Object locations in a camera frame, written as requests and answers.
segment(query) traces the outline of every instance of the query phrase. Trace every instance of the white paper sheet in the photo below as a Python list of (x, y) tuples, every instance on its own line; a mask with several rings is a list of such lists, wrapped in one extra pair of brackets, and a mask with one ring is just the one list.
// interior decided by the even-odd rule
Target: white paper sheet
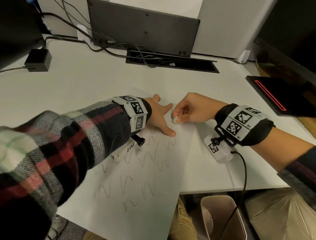
[(203, 0), (110, 0), (112, 3), (198, 18)]
[[(136, 88), (129, 94), (150, 96)], [(172, 124), (170, 112), (165, 119), (176, 137), (146, 127), (142, 152), (134, 147), (118, 164), (107, 158), (89, 170), (58, 214), (107, 240), (167, 239), (194, 126)]]

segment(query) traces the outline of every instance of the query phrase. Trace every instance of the hand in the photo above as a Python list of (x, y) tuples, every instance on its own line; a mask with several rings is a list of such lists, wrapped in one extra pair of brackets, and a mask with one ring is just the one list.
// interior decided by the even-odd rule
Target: hand
[(227, 103), (189, 92), (176, 106), (173, 117), (178, 117), (178, 123), (202, 123), (214, 119), (216, 113)]
[(152, 98), (145, 98), (145, 100), (151, 106), (151, 117), (148, 120), (148, 123), (160, 128), (162, 132), (170, 137), (175, 137), (176, 132), (167, 126), (167, 123), (163, 115), (172, 108), (172, 103), (167, 106), (162, 106), (158, 102), (160, 101), (160, 96), (155, 94)]

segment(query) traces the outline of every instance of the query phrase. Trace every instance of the red glowing rectangle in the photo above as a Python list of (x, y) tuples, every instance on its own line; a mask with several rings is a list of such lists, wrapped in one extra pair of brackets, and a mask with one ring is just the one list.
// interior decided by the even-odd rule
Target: red glowing rectangle
[(258, 86), (266, 93), (266, 95), (269, 96), (269, 98), (282, 110), (286, 111), (285, 107), (282, 106), (282, 104), (265, 88), (265, 86), (262, 85), (261, 82), (258, 80), (255, 80), (255, 83), (258, 84)]

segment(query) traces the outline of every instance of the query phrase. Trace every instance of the person's right hand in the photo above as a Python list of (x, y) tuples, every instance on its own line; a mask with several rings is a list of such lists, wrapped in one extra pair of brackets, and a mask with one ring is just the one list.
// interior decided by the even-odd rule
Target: person's right hand
[(178, 123), (201, 123), (214, 119), (216, 113), (227, 103), (189, 92), (176, 106), (173, 117), (178, 117)]

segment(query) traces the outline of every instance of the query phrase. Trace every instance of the desk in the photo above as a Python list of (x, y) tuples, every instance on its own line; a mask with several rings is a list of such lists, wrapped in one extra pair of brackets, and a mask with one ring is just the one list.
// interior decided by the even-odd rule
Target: desk
[[(15, 70), (0, 74), (0, 125), (15, 127), (35, 115), (52, 110), (57, 113), (76, 110), (112, 96), (127, 93), (131, 87), (158, 93), (178, 103), (187, 92), (239, 105), (247, 104), (269, 114), (275, 125), (297, 137), (316, 144), (309, 132), (292, 117), (279, 117), (245, 80), (250, 73), (243, 65), (227, 59), (217, 60), (219, 74), (171, 68), (148, 68), (126, 64), (125, 59), (94, 53), (84, 44), (51, 41), (49, 72), (29, 73)], [(26, 56), (11, 67), (23, 66)], [(247, 63), (247, 68), (254, 68)], [(244, 184), (244, 167), (240, 159), (218, 164), (204, 146), (203, 139), (215, 127), (215, 121), (196, 125), (186, 164), (181, 193), (240, 190)], [(237, 146), (247, 163), (247, 189), (286, 187), (274, 169), (250, 147)]]

